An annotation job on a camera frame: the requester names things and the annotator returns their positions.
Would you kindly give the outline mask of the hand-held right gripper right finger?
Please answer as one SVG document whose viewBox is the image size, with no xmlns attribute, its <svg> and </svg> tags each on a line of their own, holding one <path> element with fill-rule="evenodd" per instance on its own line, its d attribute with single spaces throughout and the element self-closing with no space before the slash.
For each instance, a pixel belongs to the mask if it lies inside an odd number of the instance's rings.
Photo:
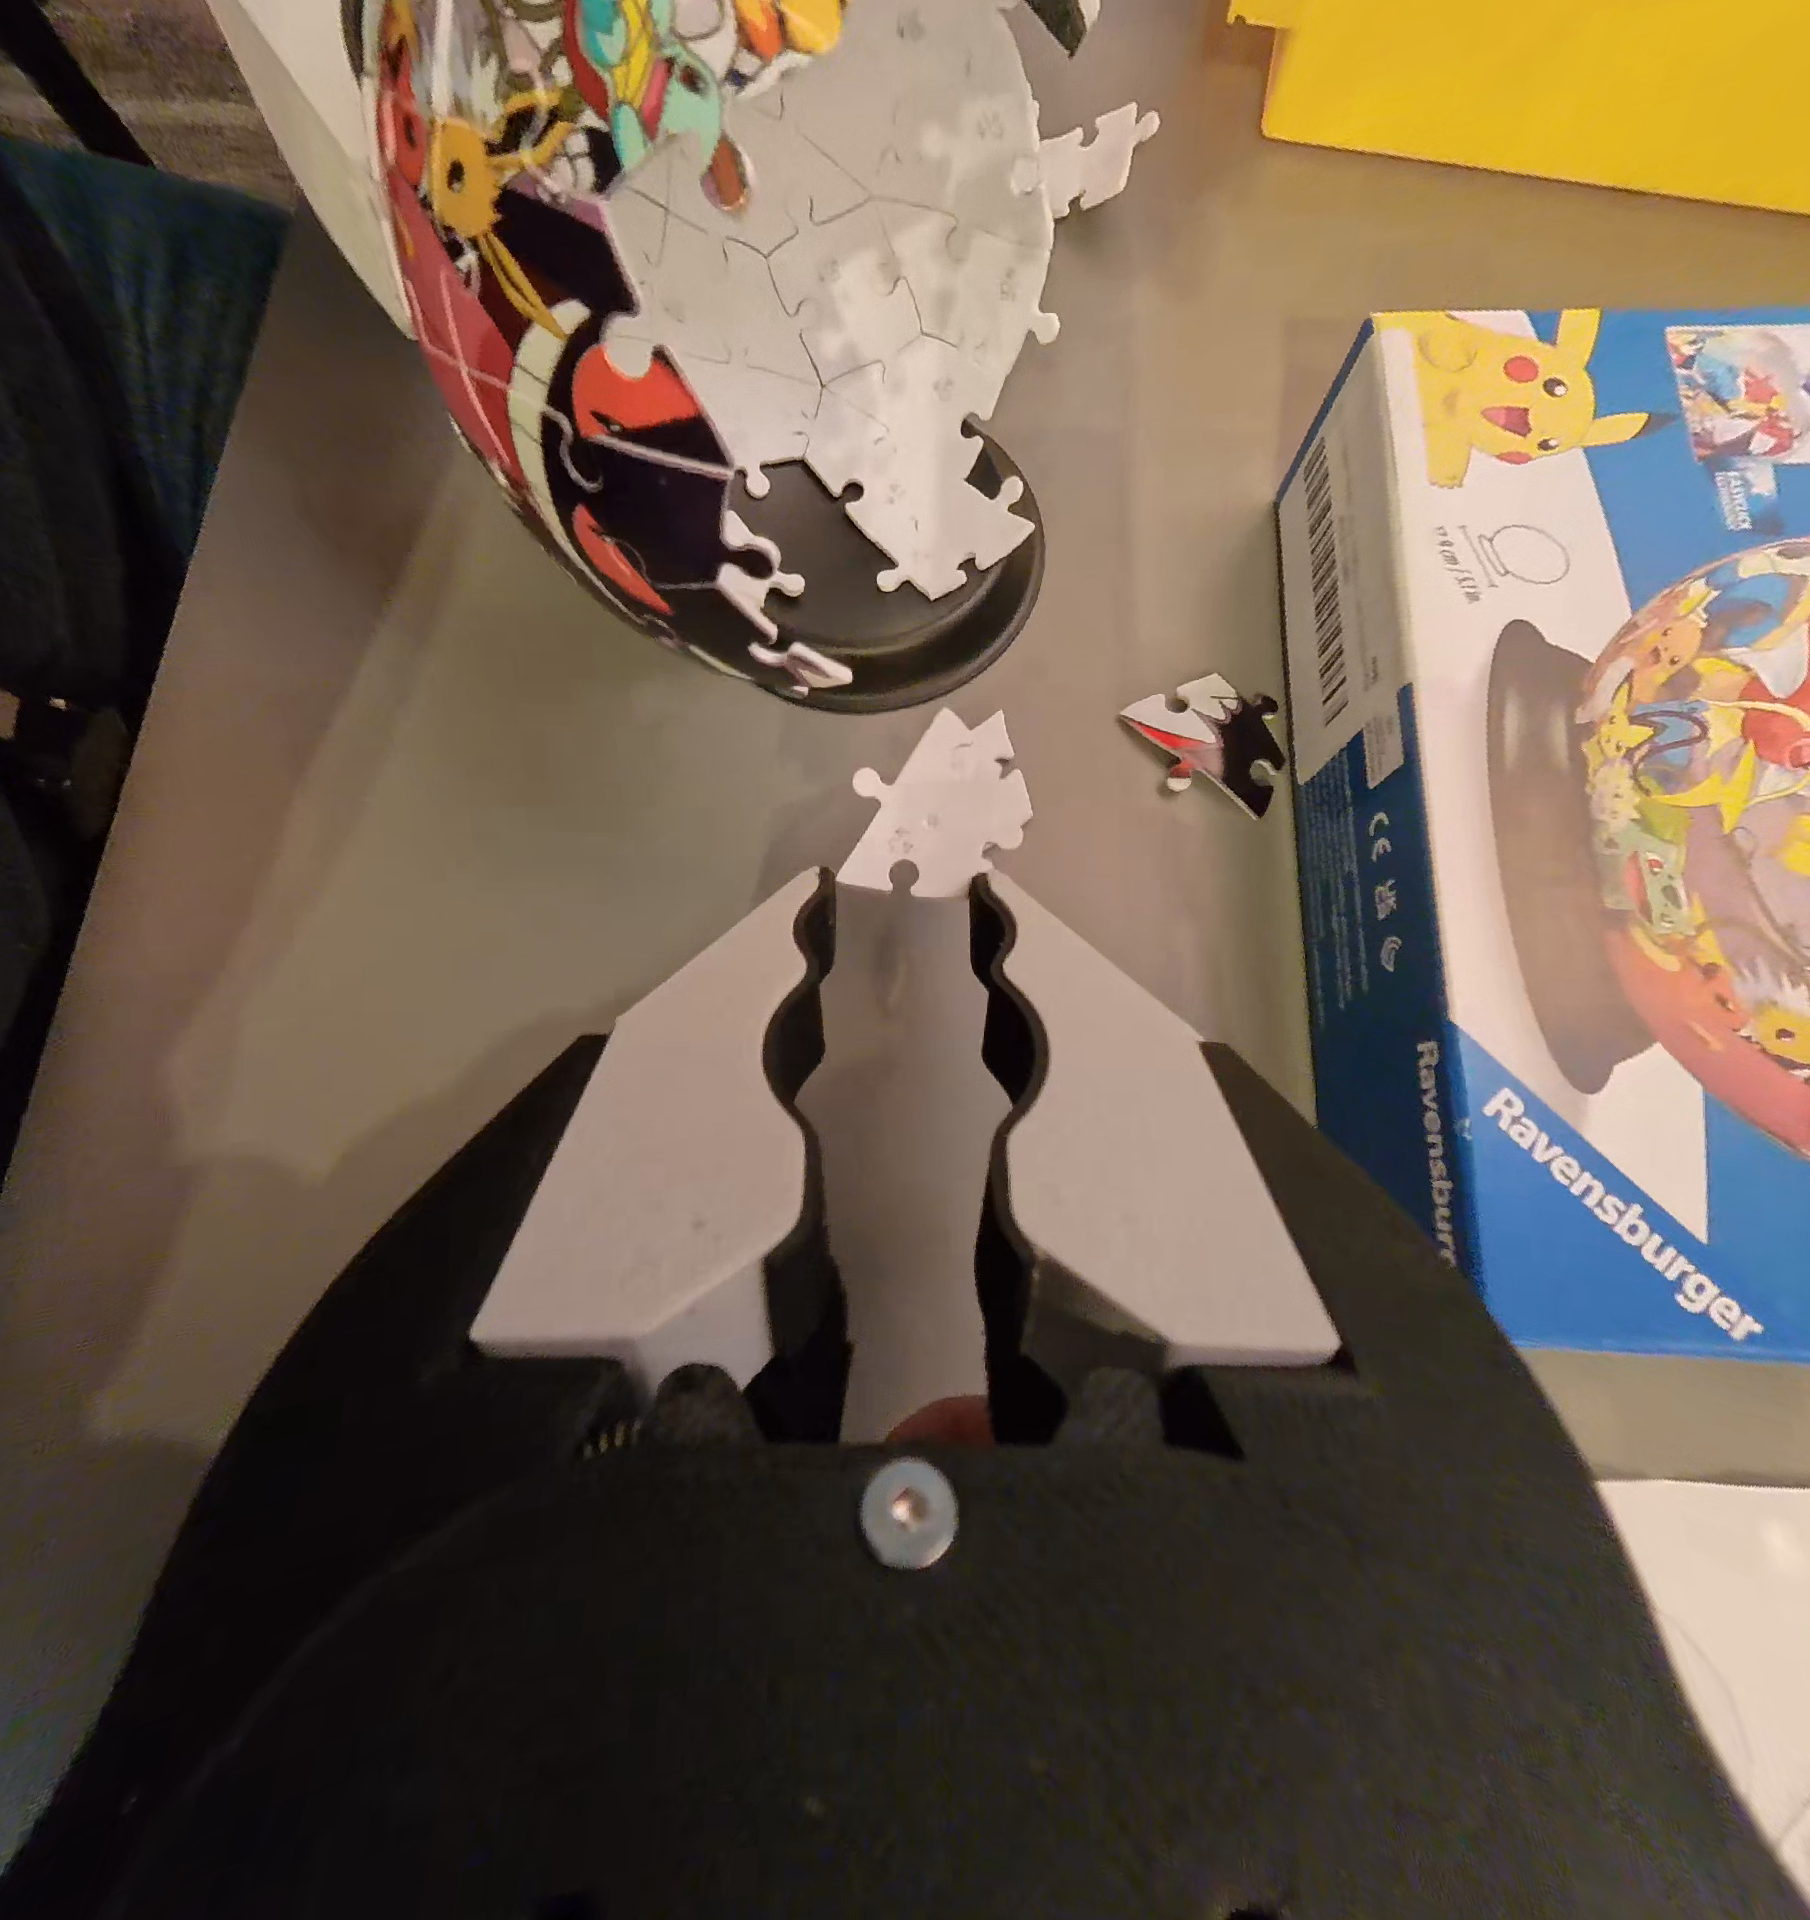
<svg viewBox="0 0 1810 1920">
<path fill-rule="evenodd" d="M 1098 1373 L 1321 1370 L 1342 1334 L 1203 1035 L 1005 875 L 967 894 L 1009 1097 L 973 1272 L 992 1427 L 1051 1439 Z"/>
</svg>

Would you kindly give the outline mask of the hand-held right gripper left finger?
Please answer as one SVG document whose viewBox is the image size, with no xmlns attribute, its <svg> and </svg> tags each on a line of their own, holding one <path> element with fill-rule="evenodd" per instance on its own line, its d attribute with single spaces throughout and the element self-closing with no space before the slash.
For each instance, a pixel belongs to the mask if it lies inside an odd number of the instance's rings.
<svg viewBox="0 0 1810 1920">
<path fill-rule="evenodd" d="M 853 1342 L 820 1139 L 837 878 L 802 870 L 625 1007 L 557 1133 L 472 1342 L 605 1359 L 643 1397 L 721 1370 L 785 1443 L 843 1431 Z"/>
</svg>

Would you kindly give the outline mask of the colourful puzzle ball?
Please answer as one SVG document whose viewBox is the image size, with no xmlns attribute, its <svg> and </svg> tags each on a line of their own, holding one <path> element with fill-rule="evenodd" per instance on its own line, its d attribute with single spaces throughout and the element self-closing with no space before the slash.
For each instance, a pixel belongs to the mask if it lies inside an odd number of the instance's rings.
<svg viewBox="0 0 1810 1920">
<path fill-rule="evenodd" d="M 669 652 L 672 593 L 717 584 L 754 660 L 848 680 L 770 652 L 769 591 L 802 576 L 728 493 L 764 497 L 776 464 L 857 486 L 880 589 L 953 593 L 1029 535 L 967 493 L 967 437 L 1057 335 L 1012 12 L 353 4 L 374 195 L 452 432 Z"/>
</svg>

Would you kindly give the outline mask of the white puzzle piece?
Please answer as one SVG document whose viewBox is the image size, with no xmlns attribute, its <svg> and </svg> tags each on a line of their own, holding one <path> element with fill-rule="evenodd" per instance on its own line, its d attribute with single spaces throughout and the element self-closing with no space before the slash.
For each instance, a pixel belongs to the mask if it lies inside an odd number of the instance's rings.
<svg viewBox="0 0 1810 1920">
<path fill-rule="evenodd" d="M 876 806 L 867 830 L 837 865 L 837 884 L 893 891 L 893 871 L 912 870 L 912 897 L 961 897 L 1018 851 L 1035 816 L 1025 775 L 1002 709 L 977 726 L 943 706 L 902 770 L 888 780 L 862 767 L 853 790 Z"/>
</svg>

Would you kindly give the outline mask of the black ball stand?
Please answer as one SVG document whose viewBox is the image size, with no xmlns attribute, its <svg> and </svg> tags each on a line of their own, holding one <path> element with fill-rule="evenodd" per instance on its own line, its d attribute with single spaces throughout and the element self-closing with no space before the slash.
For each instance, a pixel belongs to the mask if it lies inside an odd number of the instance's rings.
<svg viewBox="0 0 1810 1920">
<path fill-rule="evenodd" d="M 835 716 L 918 706 L 983 674 L 1038 605 L 1047 532 L 1038 496 L 1009 496 L 1025 476 L 1005 448 L 992 437 L 967 437 L 967 445 L 973 502 L 1005 503 L 1029 535 L 999 563 L 966 563 L 959 591 L 944 596 L 927 596 L 911 581 L 877 584 L 893 558 L 848 515 L 862 497 L 857 486 L 843 497 L 833 496 L 802 461 L 770 467 L 764 497 L 747 496 L 741 481 L 731 486 L 728 506 L 750 532 L 779 548 L 789 574 L 802 576 L 801 593 L 769 591 L 764 612 L 776 628 L 770 652 L 801 645 L 820 660 L 840 660 L 848 670 L 847 684 L 801 686 L 791 670 L 754 660 L 750 642 L 763 641 L 763 632 L 717 584 L 672 593 L 669 645 L 775 699 Z"/>
</svg>

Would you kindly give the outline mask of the blue puzzle box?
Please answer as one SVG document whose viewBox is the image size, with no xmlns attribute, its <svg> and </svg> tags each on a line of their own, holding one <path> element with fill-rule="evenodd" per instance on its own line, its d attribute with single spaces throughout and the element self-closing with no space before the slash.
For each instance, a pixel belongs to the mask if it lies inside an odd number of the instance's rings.
<svg viewBox="0 0 1810 1920">
<path fill-rule="evenodd" d="M 1370 315 L 1277 554 L 1319 1126 L 1520 1346 L 1810 1363 L 1810 308 Z"/>
</svg>

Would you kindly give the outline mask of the black red puzzle piece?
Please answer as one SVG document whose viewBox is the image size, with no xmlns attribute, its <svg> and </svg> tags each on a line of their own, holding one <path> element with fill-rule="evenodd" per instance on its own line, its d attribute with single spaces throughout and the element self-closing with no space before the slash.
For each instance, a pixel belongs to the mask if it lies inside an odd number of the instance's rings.
<svg viewBox="0 0 1810 1920">
<path fill-rule="evenodd" d="M 1286 754 L 1277 700 L 1247 694 L 1224 674 L 1203 674 L 1122 706 L 1115 716 L 1163 759 L 1160 788 L 1182 797 L 1206 783 L 1244 816 L 1263 822 L 1274 806 Z"/>
</svg>

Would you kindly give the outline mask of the yellow plastic bin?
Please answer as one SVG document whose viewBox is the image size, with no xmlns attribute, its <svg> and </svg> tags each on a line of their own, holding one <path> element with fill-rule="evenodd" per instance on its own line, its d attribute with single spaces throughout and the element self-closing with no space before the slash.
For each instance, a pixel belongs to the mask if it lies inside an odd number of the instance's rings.
<svg viewBox="0 0 1810 1920">
<path fill-rule="evenodd" d="M 1810 216 L 1810 4 L 1231 4 L 1270 138 Z"/>
</svg>

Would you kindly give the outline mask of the white instruction sheet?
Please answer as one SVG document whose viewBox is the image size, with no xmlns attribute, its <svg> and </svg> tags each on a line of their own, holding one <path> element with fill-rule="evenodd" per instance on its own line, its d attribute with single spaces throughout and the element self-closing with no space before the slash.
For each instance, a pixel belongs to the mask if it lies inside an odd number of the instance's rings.
<svg viewBox="0 0 1810 1920">
<path fill-rule="evenodd" d="M 1810 1903 L 1810 1489 L 1599 1486 L 1691 1711 Z"/>
</svg>

